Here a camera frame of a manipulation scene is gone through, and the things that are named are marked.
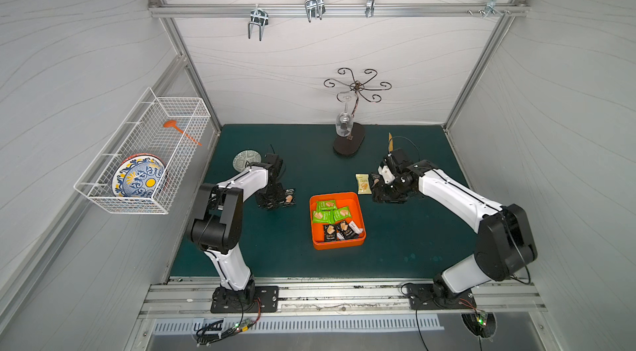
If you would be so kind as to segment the black cookie packet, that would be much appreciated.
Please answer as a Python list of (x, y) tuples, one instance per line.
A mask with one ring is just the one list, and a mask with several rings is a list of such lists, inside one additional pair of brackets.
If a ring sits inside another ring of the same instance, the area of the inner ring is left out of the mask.
[(295, 198), (295, 190), (294, 189), (288, 189), (285, 191), (285, 198), (283, 200), (283, 204), (285, 206), (292, 206), (296, 204), (296, 198)]
[(369, 177), (369, 184), (371, 189), (374, 189), (374, 187), (376, 187), (377, 184), (380, 184), (382, 182), (383, 178), (378, 175), (378, 174), (371, 174)]

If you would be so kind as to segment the cream cookie packet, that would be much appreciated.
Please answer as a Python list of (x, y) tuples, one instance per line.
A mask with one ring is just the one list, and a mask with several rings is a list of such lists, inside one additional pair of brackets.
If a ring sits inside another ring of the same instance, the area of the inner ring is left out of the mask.
[(358, 185), (358, 190), (357, 190), (357, 194), (358, 195), (371, 195), (372, 194), (372, 187), (369, 181), (369, 175), (368, 174), (356, 174), (355, 175), (356, 181), (357, 181), (357, 185)]

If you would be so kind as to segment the orange storage box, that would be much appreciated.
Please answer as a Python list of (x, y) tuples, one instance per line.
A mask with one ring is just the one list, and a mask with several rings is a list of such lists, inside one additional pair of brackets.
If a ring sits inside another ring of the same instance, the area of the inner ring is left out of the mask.
[[(358, 235), (358, 238), (356, 239), (350, 239), (350, 240), (344, 240), (344, 241), (337, 240), (335, 242), (325, 243), (324, 233), (323, 233), (324, 225), (312, 223), (312, 212), (316, 210), (316, 203), (321, 200), (335, 200), (337, 203), (338, 209), (348, 206), (351, 211), (352, 218), (347, 219), (345, 221), (347, 223), (354, 221), (358, 227), (364, 230), (364, 232), (361, 233), (361, 235)], [(356, 195), (355, 193), (344, 192), (344, 193), (335, 193), (335, 194), (327, 194), (327, 195), (314, 195), (313, 197), (310, 198), (309, 207), (310, 207), (310, 214), (311, 214), (311, 219), (310, 219), (311, 237), (314, 244), (314, 248), (316, 250), (356, 247), (364, 243), (367, 232), (364, 226), (364, 219), (362, 215), (361, 205), (359, 203), (359, 198), (358, 198), (358, 195)]]

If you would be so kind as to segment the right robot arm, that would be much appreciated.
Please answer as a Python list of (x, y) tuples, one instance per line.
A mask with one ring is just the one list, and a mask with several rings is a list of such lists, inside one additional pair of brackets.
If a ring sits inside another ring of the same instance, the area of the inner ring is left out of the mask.
[(465, 291), (488, 281), (518, 281), (538, 258), (528, 215), (519, 205), (501, 205), (447, 175), (427, 160), (413, 162), (402, 149), (389, 152), (372, 181), (379, 203), (404, 203), (412, 195), (435, 200), (462, 219), (476, 234), (472, 255), (436, 276), (435, 301), (456, 300)]

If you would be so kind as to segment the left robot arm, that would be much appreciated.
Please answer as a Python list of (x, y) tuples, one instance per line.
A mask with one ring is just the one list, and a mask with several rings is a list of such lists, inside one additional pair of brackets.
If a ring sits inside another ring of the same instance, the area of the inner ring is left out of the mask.
[(275, 153), (250, 163), (238, 175), (217, 184), (200, 186), (190, 212), (189, 240), (212, 261), (220, 290), (243, 302), (255, 298), (253, 273), (243, 259), (239, 240), (243, 203), (255, 197), (259, 208), (276, 210), (294, 202), (294, 191), (280, 182), (283, 159)]

